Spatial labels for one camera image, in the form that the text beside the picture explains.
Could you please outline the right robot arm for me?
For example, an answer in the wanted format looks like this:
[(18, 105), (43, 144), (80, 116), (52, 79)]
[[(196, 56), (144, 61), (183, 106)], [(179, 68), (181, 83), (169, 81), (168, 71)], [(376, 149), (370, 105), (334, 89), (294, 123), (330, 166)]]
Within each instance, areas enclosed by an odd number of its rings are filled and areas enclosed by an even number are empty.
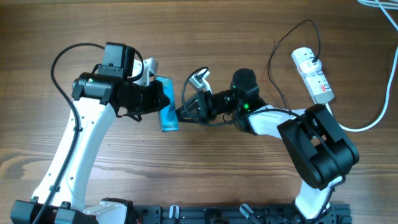
[(244, 133), (281, 139), (302, 178), (300, 192), (292, 205), (290, 223), (316, 223), (331, 210), (330, 199), (337, 186), (346, 181), (359, 153), (327, 110), (316, 104), (305, 110), (275, 108), (259, 96), (253, 70), (241, 68), (227, 90), (213, 93), (206, 78), (208, 67), (196, 69), (185, 81), (196, 89), (182, 99), (176, 110), (178, 120), (215, 127), (219, 114), (231, 114), (233, 124)]

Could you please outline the teal Galaxy smartphone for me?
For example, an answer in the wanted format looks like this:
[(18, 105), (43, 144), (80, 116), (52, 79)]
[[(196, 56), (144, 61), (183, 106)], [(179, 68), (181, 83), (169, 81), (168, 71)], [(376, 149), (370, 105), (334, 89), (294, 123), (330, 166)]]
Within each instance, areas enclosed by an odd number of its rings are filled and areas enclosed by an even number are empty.
[(156, 80), (163, 84), (163, 91), (169, 98), (170, 104), (159, 111), (160, 127), (162, 131), (178, 131), (178, 118), (175, 113), (174, 86), (171, 78), (156, 76)]

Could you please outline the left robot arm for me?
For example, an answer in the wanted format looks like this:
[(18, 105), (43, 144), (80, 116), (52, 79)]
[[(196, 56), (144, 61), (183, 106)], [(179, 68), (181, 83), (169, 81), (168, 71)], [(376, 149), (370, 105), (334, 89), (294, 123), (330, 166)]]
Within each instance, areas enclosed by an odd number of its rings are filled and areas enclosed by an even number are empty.
[(160, 111), (170, 100), (160, 81), (138, 84), (142, 72), (133, 74), (134, 58), (141, 54), (125, 44), (107, 42), (102, 63), (73, 82), (65, 96), (70, 117), (54, 159), (29, 201), (16, 200), (13, 223), (141, 223), (130, 200), (104, 198), (85, 206), (90, 173), (104, 135), (119, 109), (140, 122), (142, 115)]

